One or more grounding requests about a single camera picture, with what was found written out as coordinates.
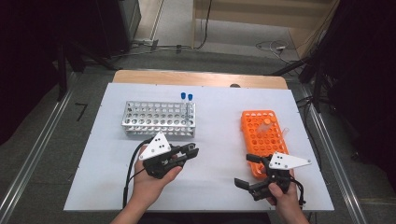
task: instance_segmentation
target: gray floor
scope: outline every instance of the gray floor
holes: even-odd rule
[[[158,6],[162,0],[140,1],[143,8],[142,21],[144,24],[150,23]],[[163,7],[159,15],[159,22],[155,35],[152,39],[157,39],[158,45],[185,45],[190,46],[192,41],[191,20],[192,20],[192,0],[163,0]],[[285,61],[299,60],[298,54],[290,38],[287,27],[268,26],[259,24],[246,24],[228,21],[210,21],[207,26],[207,39],[201,52],[226,53],[245,56],[256,56],[277,59],[276,47],[285,46],[280,57]],[[144,35],[149,27],[139,29],[138,39],[149,39],[150,35]],[[198,47],[204,41],[205,20],[196,20],[194,33],[194,46]]]
[[[146,50],[135,49],[133,52],[140,51]],[[167,50],[124,56],[116,61],[115,65],[124,69],[205,71],[259,76],[271,74],[285,66],[285,63],[274,57],[272,53],[262,56],[186,50],[176,54]],[[114,73],[94,64],[87,67],[84,74],[78,74],[78,81],[70,100],[8,223],[108,223],[117,214],[117,212],[66,213],[63,211],[73,174],[77,170],[87,143],[106,84],[111,82]],[[288,81],[288,87],[292,90],[295,99],[303,98],[302,84],[297,81],[296,73],[290,72],[283,77]],[[12,138],[0,146],[1,195],[5,195],[9,184],[35,145],[35,140],[55,107],[57,94],[58,90],[55,87],[29,114]],[[76,103],[88,105],[79,121],[77,119],[82,108]],[[363,164],[350,159],[354,148],[350,145],[349,135],[343,122],[338,115],[331,113],[326,105],[321,107],[334,147],[361,202],[368,223],[394,223],[395,193],[385,174],[372,164]],[[310,116],[307,123],[318,145],[323,177],[329,183],[327,187],[335,208],[333,212],[316,213],[318,223],[353,223]],[[273,223],[279,223],[275,213],[270,213],[270,217]]]

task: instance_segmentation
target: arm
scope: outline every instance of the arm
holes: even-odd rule
[[[137,173],[143,169],[143,162],[137,160],[134,165],[134,172]],[[114,218],[112,224],[135,224],[143,216],[146,210],[160,197],[163,188],[176,178],[181,171],[177,166],[170,170],[162,179],[156,179],[142,172],[134,177],[134,191],[132,197],[125,208]]]
[[[296,184],[290,183],[289,190],[286,194],[284,194],[282,189],[275,183],[270,184],[268,188],[274,197],[276,197],[276,212],[285,223],[309,223],[298,204]],[[270,204],[275,204],[271,199],[267,200]]]

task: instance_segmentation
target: white board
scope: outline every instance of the white board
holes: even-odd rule
[[[192,93],[196,103],[194,138],[170,141],[174,146],[193,142],[198,156],[187,161],[176,180],[163,190],[151,211],[247,212],[274,210],[267,201],[255,202],[237,188],[235,177],[256,183],[246,162],[240,131],[244,110],[275,111],[281,129],[289,128],[285,142],[290,155],[312,161],[296,168],[304,185],[306,211],[331,211],[332,201],[318,168],[291,91],[110,83],[82,155],[65,211],[121,210],[122,191],[130,159],[141,140],[121,127],[126,101],[178,102],[181,92]]]

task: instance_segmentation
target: cable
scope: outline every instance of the cable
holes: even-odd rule
[[[294,179],[293,176],[290,178],[290,181],[295,183],[297,185],[298,190],[300,191],[300,199],[298,200],[298,204],[303,209],[303,205],[305,204],[305,201],[304,201],[304,186],[299,181]]]
[[[335,9],[335,5],[337,5],[337,4],[333,4],[333,5],[332,5],[332,9],[330,9],[329,14],[327,14],[327,16],[326,16],[326,19],[325,19],[324,22],[320,25],[320,27],[315,31],[315,33],[312,34],[311,36],[309,36],[309,38],[306,39],[305,42],[304,42],[302,45],[300,45],[299,47],[297,47],[296,49],[299,49],[301,46],[307,44],[307,43],[309,42],[309,40],[312,39],[312,37],[314,37],[315,34],[316,34],[318,31],[320,31],[320,30],[324,27],[324,25],[328,22],[328,19],[329,19],[330,15],[332,15],[332,11]]]
[[[201,48],[204,46],[205,42],[206,42],[206,39],[207,39],[207,24],[209,23],[209,15],[210,15],[210,9],[211,9],[211,8],[212,8],[212,0],[210,0],[210,2],[209,2],[209,8],[207,9],[206,23],[205,23],[205,37],[204,37],[204,40],[203,40],[203,42],[201,43],[201,45],[200,45],[198,48],[195,48],[195,49],[201,49]]]
[[[201,1],[201,8],[204,8],[204,1]],[[202,33],[203,33],[203,31],[202,31],[202,17],[203,17],[203,11],[201,10],[201,20],[200,20],[200,27],[199,27],[199,30],[200,30],[200,36],[201,36],[201,38],[200,39],[203,39],[202,38]]]
[[[151,137],[147,140],[144,140],[142,143],[139,144],[139,146],[137,146],[137,148],[134,150],[134,154],[132,155],[131,161],[129,162],[129,167],[128,167],[128,175],[126,176],[126,181],[125,181],[125,187],[124,187],[124,191],[123,191],[123,200],[122,200],[122,208],[124,208],[126,206],[126,203],[128,201],[128,186],[129,186],[129,182],[131,182],[131,180],[138,174],[140,174],[143,170],[137,172],[136,174],[134,174],[133,176],[129,177],[131,175],[132,172],[132,167],[134,165],[134,158],[137,155],[137,152],[139,151],[139,149],[145,145],[151,142],[151,140],[154,137]]]
[[[322,161],[321,161],[320,152],[319,152],[319,150],[318,150],[318,145],[317,145],[317,142],[316,142],[315,139],[314,139],[313,134],[312,134],[311,131],[309,130],[309,128],[308,128],[308,123],[307,123],[308,112],[309,112],[310,106],[311,106],[311,104],[312,104],[312,100],[313,100],[313,96],[307,96],[307,97],[305,97],[305,98],[303,98],[303,99],[297,100],[297,101],[296,101],[296,104],[299,104],[299,103],[302,102],[302,101],[306,101],[304,105],[298,105],[297,107],[298,107],[298,108],[301,108],[301,107],[304,108],[304,113],[303,113],[303,116],[304,116],[304,117],[303,117],[303,124],[304,124],[304,127],[305,127],[306,131],[308,132],[309,137],[310,137],[311,140],[312,140],[312,143],[314,144],[314,148],[315,148],[315,151],[317,152],[317,157],[318,157],[318,167],[319,167],[319,170],[321,171],[321,170],[322,170]]]
[[[143,169],[141,169],[140,171],[138,171],[136,174],[132,175],[131,178],[129,178],[129,181],[131,182],[131,180],[132,180],[135,176],[137,176],[138,174],[142,173],[142,172],[145,171],[145,170],[146,170],[146,168],[143,168]]]
[[[300,73],[296,71],[297,68],[300,68],[300,69],[302,69],[302,70],[303,70],[303,68],[302,68],[302,67],[296,67],[296,68],[293,69],[293,71],[295,72],[295,74],[297,74],[297,76],[299,76]],[[291,77],[295,77],[295,75],[292,75],[291,72],[288,72],[288,74],[289,74],[289,76],[291,76]]]
[[[269,47],[268,47],[269,49],[263,49],[263,48],[262,48],[262,44],[264,44],[264,43],[270,43],[270,44],[269,44]],[[273,45],[274,45],[274,44],[278,44],[280,47],[284,47],[284,48],[282,48],[282,49],[277,49],[277,50],[279,51],[279,53],[276,53],[275,50],[274,50],[274,48],[273,48]],[[303,66],[303,65],[312,66],[312,65],[310,65],[310,64],[308,64],[308,63],[306,63],[306,62],[304,62],[303,59],[300,59],[300,60],[298,60],[298,61],[287,61],[287,60],[283,59],[280,55],[282,54],[282,52],[283,52],[284,49],[287,49],[287,46],[288,46],[288,45],[289,45],[289,42],[286,41],[286,40],[262,41],[262,42],[259,42],[259,43],[256,44],[256,49],[259,49],[259,50],[262,50],[262,51],[271,51],[279,60],[281,60],[282,62],[286,63],[286,64],[285,64],[285,67],[288,66],[289,64],[296,63],[296,62],[302,62],[303,64],[302,64],[301,66]],[[296,69],[297,69],[297,68],[294,68],[294,69],[292,69],[292,70],[297,74],[297,76],[299,76],[300,73],[297,72]]]
[[[205,22],[205,37],[203,42],[201,43],[201,45],[198,48],[192,48],[190,46],[185,46],[185,45],[160,45],[160,46],[155,46],[156,48],[160,48],[160,50],[152,50],[152,51],[147,51],[147,52],[140,52],[140,53],[133,53],[133,54],[127,54],[127,55],[138,55],[138,54],[144,54],[144,53],[153,53],[153,52],[158,52],[158,51],[162,51],[162,50],[179,50],[179,49],[191,49],[191,50],[197,50],[197,49],[201,49],[204,44],[206,43],[207,40],[207,25],[209,24],[209,15],[210,15],[210,10],[212,8],[212,2],[213,0],[210,0],[209,2],[209,8],[207,9],[207,14],[206,14],[206,22]]]

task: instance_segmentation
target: test tube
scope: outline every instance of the test tube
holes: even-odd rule
[[[181,105],[181,107],[180,107],[180,116],[184,116],[184,114],[186,113],[186,92],[182,92],[181,94],[180,94],[180,96],[181,96],[181,103],[182,103],[182,105]]]
[[[191,112],[191,108],[192,108],[192,94],[189,94],[189,103],[187,105],[187,119],[189,119],[191,117],[190,112]]]
[[[258,133],[266,133],[272,127],[273,122],[270,119],[264,119],[263,123],[257,128]]]
[[[288,134],[289,130],[290,130],[289,128],[284,128],[282,131],[282,137],[285,137],[286,134]]]

